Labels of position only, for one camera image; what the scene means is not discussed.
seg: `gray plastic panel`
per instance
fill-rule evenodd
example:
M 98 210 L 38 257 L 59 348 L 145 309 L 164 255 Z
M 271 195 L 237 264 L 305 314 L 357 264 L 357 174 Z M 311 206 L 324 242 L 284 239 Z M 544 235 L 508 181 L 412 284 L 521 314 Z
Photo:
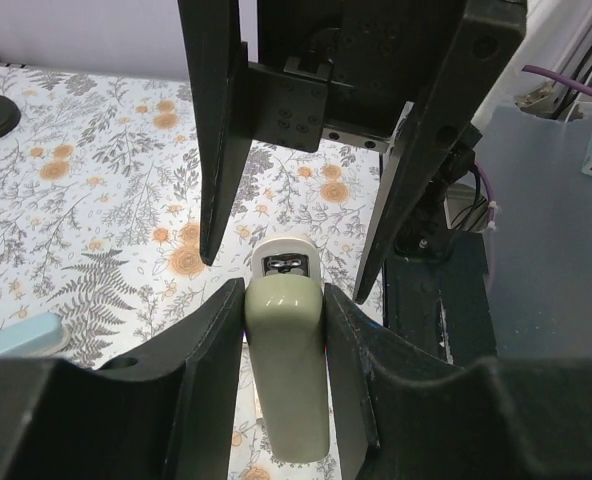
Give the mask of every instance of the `gray plastic panel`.
M 592 356 L 592 178 L 580 171 L 591 133 L 592 117 L 566 125 L 501 107 L 477 147 L 502 208 L 490 294 L 500 356 Z

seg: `floral tablecloth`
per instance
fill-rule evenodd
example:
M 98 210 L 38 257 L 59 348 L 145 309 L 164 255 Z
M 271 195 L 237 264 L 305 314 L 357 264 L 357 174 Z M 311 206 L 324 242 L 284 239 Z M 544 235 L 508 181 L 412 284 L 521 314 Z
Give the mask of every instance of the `floral tablecloth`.
M 46 311 L 72 333 L 64 355 L 97 367 L 250 277 L 265 235 L 306 233 L 323 274 L 351 293 L 378 155 L 322 142 L 306 154 L 255 143 L 213 267 L 198 255 L 200 166 L 188 83 L 0 67 L 22 111 L 0 139 L 0 329 Z M 378 283 L 363 306 L 381 318 Z M 284 465 L 256 421 L 244 350 L 230 477 L 340 478 L 324 461 Z

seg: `light blue object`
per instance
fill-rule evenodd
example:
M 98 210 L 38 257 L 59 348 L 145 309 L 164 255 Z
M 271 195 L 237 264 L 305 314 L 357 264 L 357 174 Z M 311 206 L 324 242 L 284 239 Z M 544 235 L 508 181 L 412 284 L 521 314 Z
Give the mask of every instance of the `light blue object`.
M 0 331 L 0 356 L 51 355 L 69 342 L 60 317 L 43 313 Z

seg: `white wall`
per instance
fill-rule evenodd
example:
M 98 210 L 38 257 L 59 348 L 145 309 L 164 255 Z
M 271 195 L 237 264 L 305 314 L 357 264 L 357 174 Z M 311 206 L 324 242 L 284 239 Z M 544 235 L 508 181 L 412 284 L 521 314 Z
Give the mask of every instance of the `white wall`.
M 256 59 L 256 0 L 239 0 Z M 177 0 L 0 0 L 0 60 L 188 79 Z

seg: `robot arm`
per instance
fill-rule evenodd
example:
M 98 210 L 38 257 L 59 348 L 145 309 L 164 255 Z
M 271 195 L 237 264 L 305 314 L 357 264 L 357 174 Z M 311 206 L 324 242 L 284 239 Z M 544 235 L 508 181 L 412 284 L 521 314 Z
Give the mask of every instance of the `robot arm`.
M 521 41 L 525 2 L 258 5 L 260 64 L 250 64 L 235 0 L 179 1 L 201 256 L 216 256 L 252 139 L 374 149 L 385 167 L 361 302 L 394 241 L 414 243 L 417 220 L 466 171 L 480 138 L 469 121 Z M 226 478 L 244 296 L 242 279 L 228 281 L 95 372 L 0 360 L 0 479 Z M 463 370 L 375 324 L 337 287 L 325 286 L 322 306 L 343 478 L 592 478 L 592 362 L 492 358 Z
M 374 149 L 384 169 L 354 289 L 363 303 L 520 44 L 526 2 L 258 0 L 258 64 L 247 61 L 238 2 L 179 6 L 203 174 L 203 261 L 218 252 L 252 139 L 306 152 L 321 138 Z

